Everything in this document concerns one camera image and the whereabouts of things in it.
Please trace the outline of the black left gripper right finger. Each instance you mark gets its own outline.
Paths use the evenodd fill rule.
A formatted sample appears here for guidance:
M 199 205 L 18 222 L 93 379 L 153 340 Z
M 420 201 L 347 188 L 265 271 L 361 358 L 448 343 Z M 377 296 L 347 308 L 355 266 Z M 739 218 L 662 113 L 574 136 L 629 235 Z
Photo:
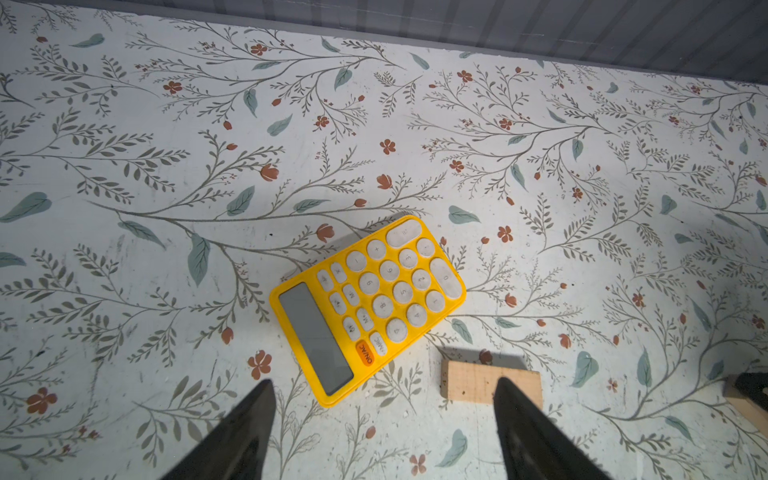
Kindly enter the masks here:
M 511 380 L 498 380 L 493 406 L 509 479 L 606 479 Z

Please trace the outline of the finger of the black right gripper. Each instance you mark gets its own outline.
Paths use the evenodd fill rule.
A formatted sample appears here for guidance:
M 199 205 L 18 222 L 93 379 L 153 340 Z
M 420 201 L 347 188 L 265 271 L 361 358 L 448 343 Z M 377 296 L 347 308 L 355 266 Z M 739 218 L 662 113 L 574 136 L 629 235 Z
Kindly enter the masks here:
M 768 374 L 766 372 L 743 373 L 736 378 L 734 386 L 740 394 L 751 400 L 762 410 L 768 410 Z

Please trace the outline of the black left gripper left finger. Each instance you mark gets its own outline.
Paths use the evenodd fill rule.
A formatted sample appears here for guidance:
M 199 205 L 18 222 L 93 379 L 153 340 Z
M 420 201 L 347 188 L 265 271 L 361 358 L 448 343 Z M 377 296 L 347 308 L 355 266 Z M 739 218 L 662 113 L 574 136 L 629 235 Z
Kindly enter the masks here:
M 164 477 L 260 479 L 275 414 L 274 386 L 264 380 Z

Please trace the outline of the wood block with holes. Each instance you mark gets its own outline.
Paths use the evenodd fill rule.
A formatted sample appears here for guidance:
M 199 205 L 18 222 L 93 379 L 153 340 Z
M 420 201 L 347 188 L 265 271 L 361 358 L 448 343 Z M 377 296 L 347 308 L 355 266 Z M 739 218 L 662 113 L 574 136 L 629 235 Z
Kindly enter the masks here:
M 543 407 L 541 375 L 524 369 L 444 360 L 440 391 L 449 401 L 491 405 L 497 383 L 502 378 L 515 384 L 539 409 Z

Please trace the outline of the yellow calculator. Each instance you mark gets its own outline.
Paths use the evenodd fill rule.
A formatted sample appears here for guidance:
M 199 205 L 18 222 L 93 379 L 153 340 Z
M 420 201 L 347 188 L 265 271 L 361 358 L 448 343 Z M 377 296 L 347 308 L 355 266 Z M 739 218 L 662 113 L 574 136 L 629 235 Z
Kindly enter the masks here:
M 271 307 L 316 401 L 331 408 L 458 309 L 466 287 L 408 215 L 274 288 Z

